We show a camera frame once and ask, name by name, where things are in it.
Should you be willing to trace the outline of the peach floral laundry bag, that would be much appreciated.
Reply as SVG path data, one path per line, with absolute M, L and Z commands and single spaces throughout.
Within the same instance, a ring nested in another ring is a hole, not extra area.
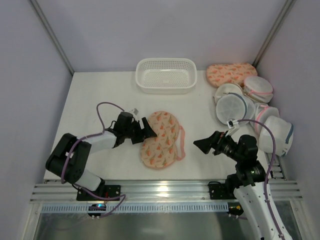
M 142 163 L 151 169 L 164 169 L 186 157 L 185 130 L 170 112 L 156 111 L 147 122 L 156 137 L 145 139 L 140 149 Z

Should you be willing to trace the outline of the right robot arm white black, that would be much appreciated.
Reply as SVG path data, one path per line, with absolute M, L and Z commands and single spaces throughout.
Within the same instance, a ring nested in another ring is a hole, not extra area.
M 244 134 L 234 141 L 227 131 L 215 131 L 193 143 L 204 154 L 214 150 L 215 156 L 224 154 L 236 162 L 236 173 L 227 176 L 224 186 L 227 194 L 240 203 L 256 240 L 292 239 L 274 203 L 265 169 L 258 161 L 254 136 Z

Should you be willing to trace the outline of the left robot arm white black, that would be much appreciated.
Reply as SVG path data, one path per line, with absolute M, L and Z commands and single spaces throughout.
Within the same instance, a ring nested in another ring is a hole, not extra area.
M 134 115 L 122 111 L 117 120 L 102 132 L 81 138 L 65 133 L 46 161 L 45 168 L 60 177 L 61 183 L 69 183 L 77 190 L 77 201 L 117 201 L 122 197 L 119 185 L 107 185 L 105 180 L 90 172 L 87 161 L 90 154 L 105 149 L 114 149 L 126 139 L 132 144 L 142 143 L 157 134 L 147 119 L 136 120 Z

